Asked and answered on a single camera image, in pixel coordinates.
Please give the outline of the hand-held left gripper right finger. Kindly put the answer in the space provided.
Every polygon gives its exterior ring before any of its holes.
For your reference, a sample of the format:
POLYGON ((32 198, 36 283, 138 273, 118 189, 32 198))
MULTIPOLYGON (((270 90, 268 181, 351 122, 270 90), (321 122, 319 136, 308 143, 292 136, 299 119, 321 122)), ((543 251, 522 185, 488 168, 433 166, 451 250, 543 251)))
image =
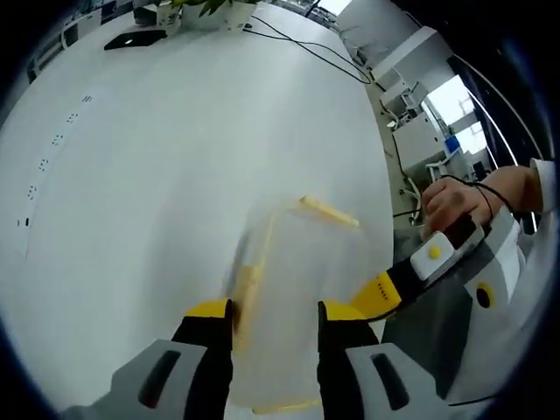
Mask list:
POLYGON ((485 398, 442 399, 425 369, 332 300, 318 303, 318 385, 325 419, 474 419, 486 409, 485 398))

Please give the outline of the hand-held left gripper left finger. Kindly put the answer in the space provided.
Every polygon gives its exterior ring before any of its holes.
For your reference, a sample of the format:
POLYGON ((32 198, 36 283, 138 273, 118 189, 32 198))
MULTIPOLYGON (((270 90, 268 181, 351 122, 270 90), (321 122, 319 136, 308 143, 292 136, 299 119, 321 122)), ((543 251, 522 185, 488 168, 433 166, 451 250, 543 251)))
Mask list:
POLYGON ((233 302, 187 311, 169 340, 157 339, 112 375, 107 394, 61 419, 222 419, 233 378, 233 302))

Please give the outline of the person's right hand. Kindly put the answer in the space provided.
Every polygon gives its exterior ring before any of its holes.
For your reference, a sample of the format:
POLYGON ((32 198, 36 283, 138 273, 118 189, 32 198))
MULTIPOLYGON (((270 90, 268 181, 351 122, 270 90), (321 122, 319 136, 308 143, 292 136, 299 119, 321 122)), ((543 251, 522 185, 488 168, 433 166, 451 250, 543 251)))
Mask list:
POLYGON ((503 202, 486 188, 451 177, 440 178, 422 195, 423 237, 445 231, 464 215, 479 225, 486 225, 503 206, 503 202))

